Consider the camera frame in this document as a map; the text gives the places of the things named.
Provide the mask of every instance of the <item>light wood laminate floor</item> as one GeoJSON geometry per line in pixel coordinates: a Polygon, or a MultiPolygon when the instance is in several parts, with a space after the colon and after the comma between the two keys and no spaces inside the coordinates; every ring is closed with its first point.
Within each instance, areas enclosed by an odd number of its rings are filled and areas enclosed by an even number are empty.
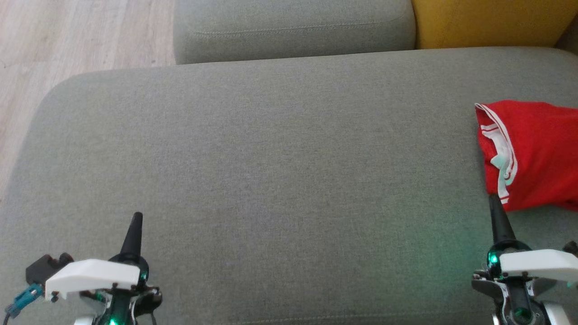
{"type": "Polygon", "coordinates": [[[0,205],[36,108],[81,73],[175,64],[173,0],[0,0],[0,205]]]}

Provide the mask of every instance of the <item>blue connector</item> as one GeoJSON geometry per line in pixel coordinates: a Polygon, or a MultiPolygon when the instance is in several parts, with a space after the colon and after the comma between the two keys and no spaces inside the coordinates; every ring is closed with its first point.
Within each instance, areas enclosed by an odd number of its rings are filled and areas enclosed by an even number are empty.
{"type": "Polygon", "coordinates": [[[14,304],[6,307],[5,311],[12,319],[16,318],[24,309],[24,307],[33,303],[36,299],[44,294],[42,286],[34,283],[28,289],[24,290],[21,294],[14,298],[14,304]]]}

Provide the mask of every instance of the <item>yellow cushion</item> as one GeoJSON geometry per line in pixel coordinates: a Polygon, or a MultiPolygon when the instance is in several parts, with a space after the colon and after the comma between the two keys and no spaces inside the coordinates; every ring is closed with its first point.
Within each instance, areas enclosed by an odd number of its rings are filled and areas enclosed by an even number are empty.
{"type": "Polygon", "coordinates": [[[417,47],[554,46],[578,0],[412,0],[417,47]]]}

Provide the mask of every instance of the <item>floor plank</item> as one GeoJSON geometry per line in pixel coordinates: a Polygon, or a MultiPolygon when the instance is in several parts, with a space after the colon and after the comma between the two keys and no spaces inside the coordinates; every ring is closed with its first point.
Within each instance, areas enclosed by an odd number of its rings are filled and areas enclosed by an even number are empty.
{"type": "Polygon", "coordinates": [[[42,98],[81,73],[175,64],[174,0],[0,1],[0,204],[42,98]]]}

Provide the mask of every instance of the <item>folded red fabric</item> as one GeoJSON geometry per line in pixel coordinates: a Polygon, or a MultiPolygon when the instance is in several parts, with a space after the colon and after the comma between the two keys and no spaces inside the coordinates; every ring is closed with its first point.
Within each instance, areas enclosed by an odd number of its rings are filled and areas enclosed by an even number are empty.
{"type": "Polygon", "coordinates": [[[578,109],[544,102],[476,104],[486,188],[506,211],[578,211],[578,109]]]}

